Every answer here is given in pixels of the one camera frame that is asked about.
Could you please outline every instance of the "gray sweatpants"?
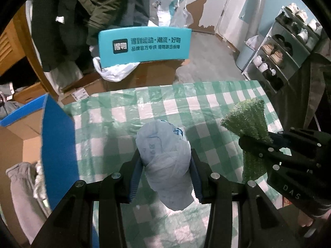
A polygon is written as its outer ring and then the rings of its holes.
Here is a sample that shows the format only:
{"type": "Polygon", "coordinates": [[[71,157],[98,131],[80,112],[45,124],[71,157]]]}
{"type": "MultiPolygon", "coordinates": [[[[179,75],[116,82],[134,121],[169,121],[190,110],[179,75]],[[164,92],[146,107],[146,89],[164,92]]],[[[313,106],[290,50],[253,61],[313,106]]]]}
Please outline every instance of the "gray sweatpants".
{"type": "Polygon", "coordinates": [[[40,203],[34,198],[35,166],[21,162],[6,170],[10,178],[15,212],[22,230],[31,244],[47,217],[40,203]]]}

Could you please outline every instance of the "checkered tablecloth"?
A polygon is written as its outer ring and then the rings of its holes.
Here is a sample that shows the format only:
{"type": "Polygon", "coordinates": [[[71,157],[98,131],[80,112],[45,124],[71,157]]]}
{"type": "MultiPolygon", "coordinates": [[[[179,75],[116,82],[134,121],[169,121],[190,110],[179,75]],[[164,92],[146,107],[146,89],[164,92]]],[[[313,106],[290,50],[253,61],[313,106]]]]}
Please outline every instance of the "checkered tablecloth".
{"type": "MultiPolygon", "coordinates": [[[[132,88],[94,94],[65,106],[75,121],[77,162],[81,179],[99,181],[120,169],[136,149],[135,136],[142,125],[163,119],[183,128],[200,160],[230,181],[242,181],[242,150],[238,137],[220,120],[239,101],[258,97],[265,101],[268,130],[282,129],[280,121],[258,81],[204,82],[132,88]]],[[[257,180],[276,205],[281,196],[257,180]]],[[[145,174],[131,204],[122,204],[123,224],[129,247],[202,247],[210,205],[195,201],[183,211],[166,208],[151,190],[145,174]]],[[[98,205],[94,208],[98,225],[98,205]]],[[[238,212],[233,205],[233,243],[238,244],[238,212]]]]}

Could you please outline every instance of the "green scrubber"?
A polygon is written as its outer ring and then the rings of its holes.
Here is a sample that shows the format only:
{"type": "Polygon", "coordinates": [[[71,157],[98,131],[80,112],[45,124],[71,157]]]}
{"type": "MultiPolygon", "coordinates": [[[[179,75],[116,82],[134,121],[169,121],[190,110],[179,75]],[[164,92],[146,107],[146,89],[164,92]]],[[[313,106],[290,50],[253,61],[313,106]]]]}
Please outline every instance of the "green scrubber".
{"type": "MultiPolygon", "coordinates": [[[[251,136],[257,140],[271,142],[268,127],[264,118],[264,101],[253,98],[241,101],[222,119],[221,125],[234,134],[251,136]]],[[[256,180],[266,173],[261,158],[248,152],[243,152],[243,181],[256,180]]]]}

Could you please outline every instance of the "white sneaker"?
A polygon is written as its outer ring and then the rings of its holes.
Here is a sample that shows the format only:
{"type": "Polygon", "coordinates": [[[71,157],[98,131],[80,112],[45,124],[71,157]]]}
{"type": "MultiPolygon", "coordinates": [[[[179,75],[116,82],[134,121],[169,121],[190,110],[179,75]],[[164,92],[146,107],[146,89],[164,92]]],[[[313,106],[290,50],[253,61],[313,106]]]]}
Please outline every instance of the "white sneaker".
{"type": "Polygon", "coordinates": [[[307,30],[302,30],[301,33],[299,33],[296,38],[302,43],[306,44],[308,41],[308,32],[307,30]]]}
{"type": "Polygon", "coordinates": [[[297,18],[301,20],[303,23],[306,23],[308,16],[307,13],[303,10],[299,10],[296,14],[297,18]]]}
{"type": "Polygon", "coordinates": [[[320,26],[317,27],[315,33],[316,33],[318,36],[321,36],[322,30],[323,30],[323,27],[320,25],[320,26]]]}
{"type": "Polygon", "coordinates": [[[290,3],[288,6],[286,6],[286,9],[290,10],[294,15],[299,11],[299,8],[295,3],[290,3]]]}
{"type": "Polygon", "coordinates": [[[260,67],[259,67],[259,71],[262,73],[262,72],[264,72],[265,70],[267,70],[268,69],[268,64],[266,64],[266,63],[262,63],[261,65],[260,65],[260,67]]]}
{"type": "Polygon", "coordinates": [[[263,62],[264,62],[264,58],[261,56],[256,56],[253,59],[253,63],[255,64],[256,67],[259,67],[263,62]]]}
{"type": "Polygon", "coordinates": [[[316,27],[316,19],[312,19],[307,26],[312,29],[312,31],[316,31],[317,27],[316,27]]]}
{"type": "Polygon", "coordinates": [[[315,45],[317,44],[317,41],[313,37],[308,38],[308,42],[306,44],[306,47],[312,51],[315,45]]]}

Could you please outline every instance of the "peeling wall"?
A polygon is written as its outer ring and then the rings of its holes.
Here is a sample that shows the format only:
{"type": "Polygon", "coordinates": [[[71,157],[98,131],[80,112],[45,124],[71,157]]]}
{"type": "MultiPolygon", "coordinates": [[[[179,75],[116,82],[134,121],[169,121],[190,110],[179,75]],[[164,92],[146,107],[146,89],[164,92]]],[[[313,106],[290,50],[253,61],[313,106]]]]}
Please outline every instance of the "peeling wall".
{"type": "Polygon", "coordinates": [[[187,9],[193,16],[194,31],[214,33],[226,0],[188,0],[187,9]]]}

